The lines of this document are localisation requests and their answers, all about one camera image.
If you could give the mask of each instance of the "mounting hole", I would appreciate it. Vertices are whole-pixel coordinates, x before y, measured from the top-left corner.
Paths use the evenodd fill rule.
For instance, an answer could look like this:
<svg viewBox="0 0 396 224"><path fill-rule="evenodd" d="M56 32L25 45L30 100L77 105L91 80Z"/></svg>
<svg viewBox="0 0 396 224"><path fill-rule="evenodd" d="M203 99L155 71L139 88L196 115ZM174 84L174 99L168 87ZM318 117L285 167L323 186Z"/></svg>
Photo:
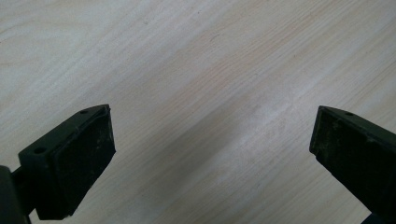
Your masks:
<svg viewBox="0 0 396 224"><path fill-rule="evenodd" d="M41 154L43 152L45 152L47 149L44 147L38 147L35 149L35 154Z"/></svg>

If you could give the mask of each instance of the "black plastic part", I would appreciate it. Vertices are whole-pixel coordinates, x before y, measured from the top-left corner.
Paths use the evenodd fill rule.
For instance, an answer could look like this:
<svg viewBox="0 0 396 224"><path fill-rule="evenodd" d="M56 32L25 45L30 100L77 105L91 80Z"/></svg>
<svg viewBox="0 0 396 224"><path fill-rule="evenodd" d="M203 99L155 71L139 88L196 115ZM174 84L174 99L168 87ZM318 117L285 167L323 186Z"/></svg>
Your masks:
<svg viewBox="0 0 396 224"><path fill-rule="evenodd" d="M30 224L14 186L11 172L6 166L0 165L0 223Z"/></svg>
<svg viewBox="0 0 396 224"><path fill-rule="evenodd" d="M12 179L20 198L21 210L28 215L35 209L35 190L32 188L32 180L21 167L12 173Z"/></svg>
<svg viewBox="0 0 396 224"><path fill-rule="evenodd" d="M20 152L39 218L73 215L115 152L108 105L77 112Z"/></svg>
<svg viewBox="0 0 396 224"><path fill-rule="evenodd" d="M372 213L396 221L396 134L320 106L309 150Z"/></svg>
<svg viewBox="0 0 396 224"><path fill-rule="evenodd" d="M364 221L361 224L387 224L387 223L384 222L384 220L382 220L380 217L371 214L366 219L364 219Z"/></svg>

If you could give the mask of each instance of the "light wood surface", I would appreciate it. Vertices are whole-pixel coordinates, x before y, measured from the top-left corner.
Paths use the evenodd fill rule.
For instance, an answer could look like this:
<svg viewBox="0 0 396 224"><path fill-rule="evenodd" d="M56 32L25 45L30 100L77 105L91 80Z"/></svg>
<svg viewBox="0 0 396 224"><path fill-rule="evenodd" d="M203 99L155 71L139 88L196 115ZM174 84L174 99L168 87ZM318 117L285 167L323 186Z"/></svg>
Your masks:
<svg viewBox="0 0 396 224"><path fill-rule="evenodd" d="M396 1L0 2L0 164L109 103L117 153L33 223L361 223L309 153L319 105L396 132Z"/></svg>

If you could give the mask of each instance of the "table surface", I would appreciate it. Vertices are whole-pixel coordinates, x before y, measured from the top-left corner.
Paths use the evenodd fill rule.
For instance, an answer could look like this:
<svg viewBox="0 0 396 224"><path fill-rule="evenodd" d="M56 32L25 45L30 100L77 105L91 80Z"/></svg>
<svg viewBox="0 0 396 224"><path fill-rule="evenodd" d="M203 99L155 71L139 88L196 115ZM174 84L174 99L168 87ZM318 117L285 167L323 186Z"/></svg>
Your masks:
<svg viewBox="0 0 396 224"><path fill-rule="evenodd" d="M361 223L310 137L319 105L396 132L395 71L394 0L5 0L0 164L110 104L117 153L62 223Z"/></svg>

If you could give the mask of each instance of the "screw hole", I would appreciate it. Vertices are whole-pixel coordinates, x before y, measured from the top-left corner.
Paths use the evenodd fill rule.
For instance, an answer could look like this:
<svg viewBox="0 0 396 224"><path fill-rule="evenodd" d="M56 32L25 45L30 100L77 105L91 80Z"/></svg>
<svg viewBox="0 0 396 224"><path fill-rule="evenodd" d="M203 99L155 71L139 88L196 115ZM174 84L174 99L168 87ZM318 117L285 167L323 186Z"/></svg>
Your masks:
<svg viewBox="0 0 396 224"><path fill-rule="evenodd" d="M35 149L35 154L41 154L43 152L45 152L47 149L44 147L38 147Z"/></svg>

